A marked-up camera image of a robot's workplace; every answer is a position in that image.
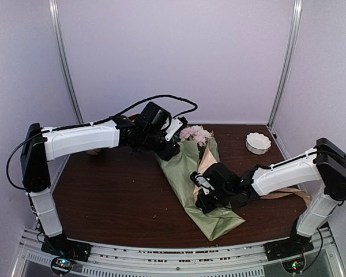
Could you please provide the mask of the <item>pink rose stem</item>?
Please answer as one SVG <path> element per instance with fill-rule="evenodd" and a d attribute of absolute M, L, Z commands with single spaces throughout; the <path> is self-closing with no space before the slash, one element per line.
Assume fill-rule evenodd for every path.
<path fill-rule="evenodd" d="M 179 134 L 179 138 L 181 140 L 181 142 L 183 141 L 189 141 L 189 140 L 194 140 L 195 136 L 196 136 L 196 130 L 192 127 L 187 127 L 184 128 L 180 134 Z"/>

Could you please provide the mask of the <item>white rose stem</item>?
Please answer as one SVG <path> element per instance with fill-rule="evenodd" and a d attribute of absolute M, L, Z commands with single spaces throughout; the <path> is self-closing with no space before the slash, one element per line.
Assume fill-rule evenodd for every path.
<path fill-rule="evenodd" d="M 213 133 L 204 129 L 203 126 L 194 125 L 190 129 L 190 138 L 196 141 L 200 147 L 206 146 L 206 142 L 213 136 Z"/>

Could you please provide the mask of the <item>beige ribbon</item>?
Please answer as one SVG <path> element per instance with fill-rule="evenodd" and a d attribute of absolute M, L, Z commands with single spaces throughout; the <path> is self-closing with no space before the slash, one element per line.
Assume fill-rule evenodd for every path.
<path fill-rule="evenodd" d="M 300 197 L 301 199 L 303 199 L 303 201 L 305 202 L 305 204 L 307 206 L 309 206 L 312 202 L 312 196 L 310 194 L 308 194 L 304 190 L 300 190 L 297 188 L 278 189 L 274 192 L 271 192 L 269 194 L 261 196 L 260 199 L 262 199 L 262 200 L 279 199 L 279 198 L 287 197 L 287 196 L 291 196 L 291 195 L 296 195 L 296 196 Z"/>

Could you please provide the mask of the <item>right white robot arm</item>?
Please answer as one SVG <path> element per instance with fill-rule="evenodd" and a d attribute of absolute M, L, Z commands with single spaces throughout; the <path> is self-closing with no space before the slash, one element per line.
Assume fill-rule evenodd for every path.
<path fill-rule="evenodd" d="M 334 209 L 346 201 L 346 153 L 326 138 L 314 148 L 270 166 L 257 165 L 237 176 L 222 163 L 210 165 L 203 173 L 192 172 L 190 179 L 199 188 L 196 206 L 207 214 L 217 207 L 240 208 L 277 190 L 300 183 L 321 181 L 316 199 L 294 222 L 290 237 L 277 250 L 295 255 Z"/>

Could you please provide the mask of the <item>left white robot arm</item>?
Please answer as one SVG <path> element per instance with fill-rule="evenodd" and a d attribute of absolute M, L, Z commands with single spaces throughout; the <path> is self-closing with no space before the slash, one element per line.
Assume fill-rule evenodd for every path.
<path fill-rule="evenodd" d="M 76 249 L 68 240 L 50 192 L 48 162 L 94 149 L 129 147 L 133 152 L 152 151 L 160 159 L 170 160 L 179 153 L 180 131 L 187 124 L 184 117 L 172 116 L 154 102 L 148 102 L 136 115 L 113 115 L 96 122 L 43 128 L 33 123 L 26 139 L 15 147 L 21 151 L 22 186 L 35 209 L 45 243 L 58 256 Z"/>

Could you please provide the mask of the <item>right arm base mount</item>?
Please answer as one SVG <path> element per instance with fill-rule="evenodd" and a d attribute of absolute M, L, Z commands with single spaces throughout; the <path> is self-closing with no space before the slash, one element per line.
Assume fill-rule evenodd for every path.
<path fill-rule="evenodd" d="M 289 238 L 264 244 L 268 261 L 281 261 L 283 269 L 289 274 L 301 274 L 306 268 L 304 254 L 314 249 L 311 242 L 302 244 L 292 242 Z"/>

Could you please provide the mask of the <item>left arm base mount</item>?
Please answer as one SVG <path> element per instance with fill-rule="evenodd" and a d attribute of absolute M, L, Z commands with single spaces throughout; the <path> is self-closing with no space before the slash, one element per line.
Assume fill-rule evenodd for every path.
<path fill-rule="evenodd" d="M 68 241 L 65 248 L 43 242 L 41 251 L 54 257 L 50 261 L 50 269 L 57 275 L 70 273 L 79 261 L 87 262 L 92 246 L 88 243 Z"/>

